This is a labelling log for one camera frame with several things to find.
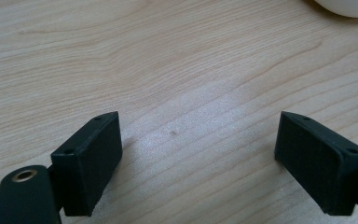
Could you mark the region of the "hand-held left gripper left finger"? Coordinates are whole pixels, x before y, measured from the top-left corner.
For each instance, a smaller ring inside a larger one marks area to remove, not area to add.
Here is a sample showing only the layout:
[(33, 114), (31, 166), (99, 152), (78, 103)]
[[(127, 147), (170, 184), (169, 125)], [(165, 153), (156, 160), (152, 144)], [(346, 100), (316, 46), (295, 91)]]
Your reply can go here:
[(90, 216), (122, 158), (118, 112), (99, 115), (51, 154), (68, 217)]

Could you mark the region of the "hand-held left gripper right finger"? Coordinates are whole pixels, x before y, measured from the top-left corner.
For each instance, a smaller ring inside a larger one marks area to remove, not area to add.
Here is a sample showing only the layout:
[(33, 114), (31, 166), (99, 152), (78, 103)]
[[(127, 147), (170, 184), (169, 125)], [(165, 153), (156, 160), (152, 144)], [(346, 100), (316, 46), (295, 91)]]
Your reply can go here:
[(358, 205), (358, 145), (314, 119), (283, 111), (274, 156), (330, 216)]

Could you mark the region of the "white plastic bin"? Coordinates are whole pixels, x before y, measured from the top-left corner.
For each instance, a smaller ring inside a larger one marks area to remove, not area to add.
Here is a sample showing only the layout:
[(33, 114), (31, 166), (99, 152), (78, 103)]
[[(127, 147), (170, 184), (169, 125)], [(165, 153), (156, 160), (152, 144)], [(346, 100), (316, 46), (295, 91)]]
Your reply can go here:
[(323, 8), (341, 16), (358, 18), (358, 0), (314, 0)]

